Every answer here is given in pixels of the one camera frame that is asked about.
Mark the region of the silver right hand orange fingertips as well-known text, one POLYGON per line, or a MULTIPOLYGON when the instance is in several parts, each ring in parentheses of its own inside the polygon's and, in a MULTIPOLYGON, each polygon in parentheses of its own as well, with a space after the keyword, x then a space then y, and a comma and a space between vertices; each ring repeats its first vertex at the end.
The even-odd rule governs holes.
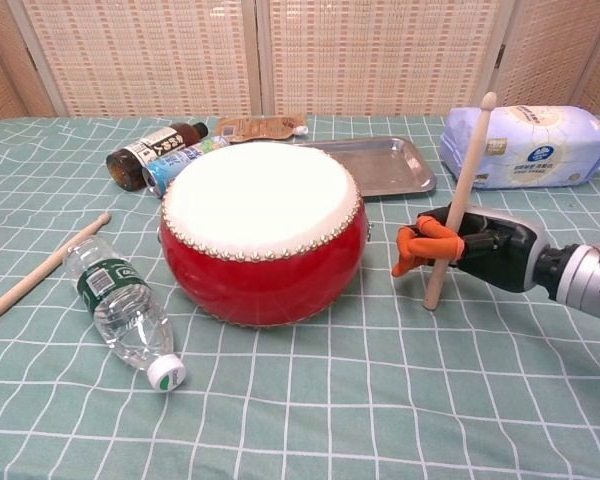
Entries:
POLYGON ((421 212, 414 224, 398 229, 394 277, 447 260, 451 268, 505 291, 520 293, 535 285, 535 263, 549 246, 537 226, 498 210, 472 206, 453 232, 449 211, 443 206, 421 212))

